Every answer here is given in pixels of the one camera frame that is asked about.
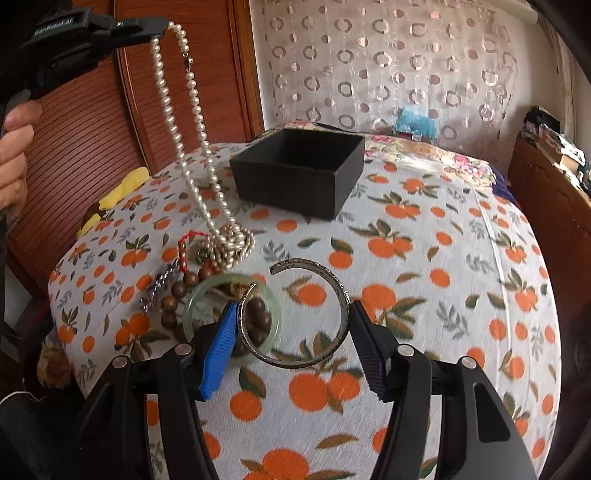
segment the louvered panel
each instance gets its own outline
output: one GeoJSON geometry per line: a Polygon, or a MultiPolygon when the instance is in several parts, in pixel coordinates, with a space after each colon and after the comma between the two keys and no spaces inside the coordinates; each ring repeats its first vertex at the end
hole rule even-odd
{"type": "MultiPolygon", "coordinates": [[[[110,13],[109,0],[74,1],[110,13]]],[[[143,165],[112,59],[41,100],[27,152],[29,197],[10,232],[12,255],[42,291],[87,208],[143,165]]]]}
{"type": "MultiPolygon", "coordinates": [[[[194,60],[193,71],[209,140],[246,141],[248,120],[243,111],[235,69],[227,2],[182,0],[146,5],[141,0],[118,0],[117,10],[119,17],[162,15],[183,25],[194,60]]],[[[185,152],[191,152],[199,143],[184,78],[183,59],[171,32],[161,40],[161,52],[174,116],[183,136],[185,152]]],[[[155,162],[152,169],[159,170],[173,161],[175,154],[154,85],[150,51],[147,46],[139,45],[127,48],[126,54],[133,95],[141,117],[141,124],[136,126],[138,130],[145,129],[148,148],[155,162]]]]}

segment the wooden wardrobe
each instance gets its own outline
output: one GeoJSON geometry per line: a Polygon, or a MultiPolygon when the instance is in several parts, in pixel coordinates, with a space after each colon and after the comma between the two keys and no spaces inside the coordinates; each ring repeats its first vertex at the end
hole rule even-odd
{"type": "MultiPolygon", "coordinates": [[[[163,16],[183,25],[211,142],[262,132],[246,0],[90,0],[75,7],[115,18],[163,16]]],[[[185,151],[198,147],[176,39],[161,40],[167,83],[185,151]]],[[[118,50],[44,98],[27,152],[28,200],[8,237],[8,265],[32,294],[45,294],[55,264],[74,244],[87,208],[131,170],[152,174],[175,159],[163,123],[148,45],[118,50]]]]}

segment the silver bangle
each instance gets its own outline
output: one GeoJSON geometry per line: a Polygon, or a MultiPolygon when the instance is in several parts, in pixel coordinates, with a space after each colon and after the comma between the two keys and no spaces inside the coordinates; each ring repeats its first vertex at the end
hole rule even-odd
{"type": "Polygon", "coordinates": [[[275,358],[260,353],[251,342],[250,338],[248,338],[244,315],[246,304],[249,302],[251,294],[256,288],[256,282],[253,282],[248,286],[246,291],[243,293],[242,298],[240,299],[240,303],[238,304],[238,314],[236,320],[238,323],[238,334],[244,341],[248,351],[266,364],[287,369],[308,368],[322,363],[327,358],[330,358],[341,346],[343,341],[345,341],[347,333],[349,333],[349,306],[351,304],[351,300],[349,298],[349,294],[345,290],[345,287],[335,276],[335,274],[328,270],[324,265],[313,262],[312,260],[306,260],[304,258],[290,258],[289,260],[276,263],[269,271],[271,272],[271,275],[275,275],[276,273],[283,272],[284,270],[289,270],[291,268],[302,268],[319,275],[327,281],[327,283],[336,293],[340,306],[340,326],[339,331],[337,332],[337,335],[330,346],[325,351],[312,357],[310,360],[298,360],[293,362],[276,360],[275,358]]]}

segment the floral fabric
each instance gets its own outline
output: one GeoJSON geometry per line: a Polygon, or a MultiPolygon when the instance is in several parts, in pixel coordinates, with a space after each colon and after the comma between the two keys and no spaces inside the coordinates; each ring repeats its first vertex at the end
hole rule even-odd
{"type": "MultiPolygon", "coordinates": [[[[265,280],[281,305],[278,357],[322,350],[339,323],[336,297],[321,279],[298,270],[269,275],[289,257],[331,268],[401,342],[449,362],[473,356],[539,473],[561,369],[556,307],[535,236],[514,205],[474,185],[479,179],[462,167],[466,160],[451,166],[431,147],[412,147],[409,153],[398,139],[368,139],[361,178],[337,219],[326,222],[240,201],[228,161],[245,146],[215,146],[232,212],[256,232],[254,252],[236,270],[265,280]]],[[[190,164],[198,184],[207,185],[204,159],[193,154],[190,164]]],[[[211,190],[203,197],[218,217],[211,190]]],[[[189,229],[204,231],[205,224],[172,164],[56,266],[51,308],[85,395],[113,357],[155,358],[177,343],[157,314],[140,313],[139,301],[189,229]]],[[[304,371],[261,362],[229,368],[220,390],[197,407],[219,476],[243,480],[369,478],[391,412],[368,390],[350,337],[330,362],[304,371]]],[[[147,412],[154,469],[167,478],[157,397],[147,412]]],[[[434,476],[440,417],[433,397],[423,478],[434,476]]]]}

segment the pearl necklace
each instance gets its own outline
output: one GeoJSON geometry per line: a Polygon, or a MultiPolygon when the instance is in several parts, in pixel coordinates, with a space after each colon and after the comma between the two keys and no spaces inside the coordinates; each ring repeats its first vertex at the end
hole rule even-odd
{"type": "Polygon", "coordinates": [[[199,106],[199,97],[197,96],[198,91],[195,89],[197,82],[195,81],[195,74],[191,71],[193,59],[189,56],[187,33],[180,24],[175,24],[172,21],[168,22],[168,29],[176,34],[178,46],[184,58],[186,69],[185,79],[187,80],[186,85],[189,90],[189,100],[192,106],[191,111],[194,115],[197,139],[201,142],[201,151],[207,162],[206,170],[209,184],[216,196],[216,200],[221,206],[222,213],[228,219],[228,223],[220,229],[216,228],[212,216],[207,209],[207,205],[199,193],[199,188],[195,185],[195,181],[191,177],[191,171],[187,167],[184,145],[181,142],[183,137],[178,133],[178,126],[175,124],[175,117],[173,115],[173,107],[170,105],[171,100],[168,96],[170,90],[166,85],[166,80],[164,80],[164,63],[162,62],[162,54],[160,53],[160,41],[158,38],[153,38],[150,41],[150,52],[154,61],[154,77],[156,79],[156,88],[160,94],[160,103],[163,107],[164,122],[173,140],[177,161],[180,162],[181,168],[183,169],[183,178],[197,202],[202,218],[207,223],[210,233],[206,240],[209,258],[212,260],[213,266],[216,269],[227,270],[244,260],[252,252],[255,245],[255,238],[249,229],[236,222],[232,216],[232,212],[228,209],[228,203],[222,192],[222,187],[218,183],[216,170],[213,166],[213,152],[209,148],[205,125],[203,124],[203,115],[201,114],[202,109],[199,106]]]}

